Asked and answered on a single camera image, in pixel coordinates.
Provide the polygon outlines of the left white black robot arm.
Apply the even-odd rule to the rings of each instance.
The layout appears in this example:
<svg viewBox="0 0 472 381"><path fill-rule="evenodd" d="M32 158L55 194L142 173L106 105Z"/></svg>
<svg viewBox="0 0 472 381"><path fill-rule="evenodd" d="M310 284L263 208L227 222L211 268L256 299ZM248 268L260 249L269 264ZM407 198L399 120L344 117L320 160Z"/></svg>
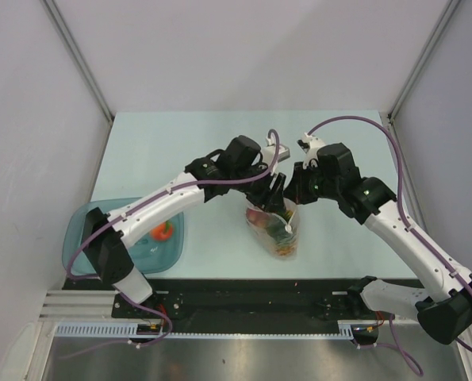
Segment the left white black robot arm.
<svg viewBox="0 0 472 381"><path fill-rule="evenodd" d="M103 284L129 299L130 309L138 316L148 317L156 310L157 298L129 249L151 229L230 190L244 194L265 212L284 212L286 177L278 172L277 165L289 157L290 150L280 143L273 129L264 147L239 135L227 148L193 160L175 179L150 195L108 212L99 208L89 211L79 251Z"/></svg>

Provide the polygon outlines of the fake peach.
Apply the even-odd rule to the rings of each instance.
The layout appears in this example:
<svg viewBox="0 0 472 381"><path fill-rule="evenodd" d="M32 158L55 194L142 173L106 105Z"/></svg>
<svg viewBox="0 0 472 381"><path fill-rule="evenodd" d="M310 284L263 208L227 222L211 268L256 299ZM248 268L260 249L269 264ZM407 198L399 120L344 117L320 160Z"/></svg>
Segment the fake peach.
<svg viewBox="0 0 472 381"><path fill-rule="evenodd" d="M151 239L157 242L164 242L171 239L175 233L175 227L170 221L157 225L149 232Z"/></svg>

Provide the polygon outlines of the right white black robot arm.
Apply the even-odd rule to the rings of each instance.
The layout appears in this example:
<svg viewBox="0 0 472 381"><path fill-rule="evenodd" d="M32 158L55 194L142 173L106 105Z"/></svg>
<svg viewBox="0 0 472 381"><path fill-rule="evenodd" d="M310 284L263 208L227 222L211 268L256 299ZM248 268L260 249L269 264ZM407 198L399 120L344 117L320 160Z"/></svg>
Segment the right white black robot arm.
<svg viewBox="0 0 472 381"><path fill-rule="evenodd" d="M298 141L305 158L294 165L285 196L298 205L319 199L337 203L386 242L419 279L419 288L367 276L348 291L347 308L356 318L374 311L417 321L435 341L450 344L472 325L472 271L445 253L400 213L397 196L378 178L363 177L342 143Z"/></svg>

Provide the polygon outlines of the fake pineapple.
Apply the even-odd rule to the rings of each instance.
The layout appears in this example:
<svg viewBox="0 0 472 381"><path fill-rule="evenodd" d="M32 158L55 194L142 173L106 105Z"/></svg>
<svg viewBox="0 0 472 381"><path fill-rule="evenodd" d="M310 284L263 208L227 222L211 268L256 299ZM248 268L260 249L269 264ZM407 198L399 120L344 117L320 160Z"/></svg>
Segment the fake pineapple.
<svg viewBox="0 0 472 381"><path fill-rule="evenodd" d="M296 233L291 225L294 212L287 210L283 214L271 214L272 222L265 229L269 237L271 252L279 257L291 256L295 250Z"/></svg>

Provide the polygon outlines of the clear dotted zip top bag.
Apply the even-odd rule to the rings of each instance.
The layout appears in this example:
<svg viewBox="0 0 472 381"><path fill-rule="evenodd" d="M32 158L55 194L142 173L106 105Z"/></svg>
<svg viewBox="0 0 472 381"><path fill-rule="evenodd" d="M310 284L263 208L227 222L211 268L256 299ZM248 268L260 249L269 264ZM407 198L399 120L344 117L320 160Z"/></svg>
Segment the clear dotted zip top bag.
<svg viewBox="0 0 472 381"><path fill-rule="evenodd" d="M261 247L274 258L290 260L297 254L300 217L294 202L287 198L284 202L284 214L264 212L247 202L245 219Z"/></svg>

